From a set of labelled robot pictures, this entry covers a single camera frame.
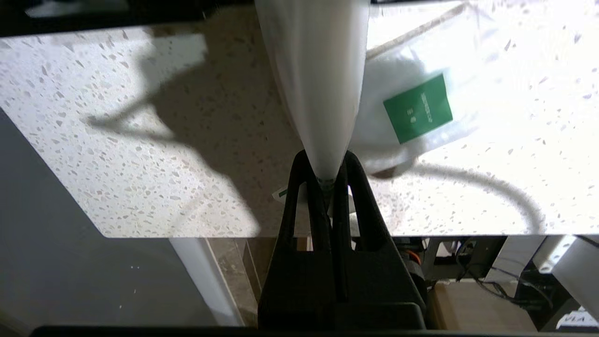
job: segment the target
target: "white plastic bag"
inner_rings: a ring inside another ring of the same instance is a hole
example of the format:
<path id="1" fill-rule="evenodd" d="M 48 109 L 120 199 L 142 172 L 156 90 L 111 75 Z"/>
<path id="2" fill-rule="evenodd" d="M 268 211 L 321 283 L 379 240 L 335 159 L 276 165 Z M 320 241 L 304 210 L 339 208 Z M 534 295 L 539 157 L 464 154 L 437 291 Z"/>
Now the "white plastic bag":
<path id="1" fill-rule="evenodd" d="M 479 127 L 491 94 L 484 71 L 498 57 L 496 30 L 489 17 L 466 3 L 368 51 L 349 145 L 368 173 L 410 163 Z M 440 74 L 452 121 L 400 143 L 383 103 Z"/>

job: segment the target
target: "quartz countertop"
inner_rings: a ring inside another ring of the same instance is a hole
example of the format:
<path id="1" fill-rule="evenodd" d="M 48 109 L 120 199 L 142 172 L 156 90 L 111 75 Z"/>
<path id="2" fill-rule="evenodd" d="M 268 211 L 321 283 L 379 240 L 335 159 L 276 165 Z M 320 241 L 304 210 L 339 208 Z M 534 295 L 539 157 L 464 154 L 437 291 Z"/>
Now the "quartz countertop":
<path id="1" fill-rule="evenodd" d="M 504 104 L 488 110 L 502 123 L 402 174 L 369 177 L 389 231 L 599 233 L 599 6 L 481 7 L 503 38 L 493 90 Z M 417 13 L 432 12 L 403 8 Z M 3 38 L 0 74 L 0 107 L 103 235 L 278 233 L 283 205 L 271 194 L 302 146 L 253 8 L 204 23 Z M 305 211 L 297 223 L 307 235 Z"/>

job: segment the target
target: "white surface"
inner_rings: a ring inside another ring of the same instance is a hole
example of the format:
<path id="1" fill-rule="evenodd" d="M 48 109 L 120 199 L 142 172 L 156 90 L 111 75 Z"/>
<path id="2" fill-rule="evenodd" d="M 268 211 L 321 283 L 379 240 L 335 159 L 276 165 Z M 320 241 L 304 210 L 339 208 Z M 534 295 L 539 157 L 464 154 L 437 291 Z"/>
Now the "white surface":
<path id="1" fill-rule="evenodd" d="M 598 7 L 493 7 L 503 104 L 478 133 L 371 178 L 389 230 L 599 233 Z M 1 39 L 0 106 L 106 236 L 275 236 L 270 194 L 302 146 L 255 15 Z"/>

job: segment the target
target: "green label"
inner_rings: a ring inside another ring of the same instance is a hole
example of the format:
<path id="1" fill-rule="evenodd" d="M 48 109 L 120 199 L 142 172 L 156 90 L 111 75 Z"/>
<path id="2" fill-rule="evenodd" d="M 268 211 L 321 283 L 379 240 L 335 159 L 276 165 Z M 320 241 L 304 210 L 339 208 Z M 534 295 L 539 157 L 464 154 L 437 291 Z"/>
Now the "green label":
<path id="1" fill-rule="evenodd" d="M 443 74 L 396 95 L 383 104 L 400 143 L 412 140 L 453 119 Z"/>

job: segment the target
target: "gray floor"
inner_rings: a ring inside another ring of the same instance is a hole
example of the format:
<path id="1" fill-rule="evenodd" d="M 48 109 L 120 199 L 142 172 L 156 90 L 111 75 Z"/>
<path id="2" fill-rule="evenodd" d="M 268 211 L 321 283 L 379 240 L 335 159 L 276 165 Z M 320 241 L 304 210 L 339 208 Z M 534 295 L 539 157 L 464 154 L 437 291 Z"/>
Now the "gray floor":
<path id="1" fill-rule="evenodd" d="M 0 333 L 211 326 L 167 239 L 107 239 L 0 109 Z"/>

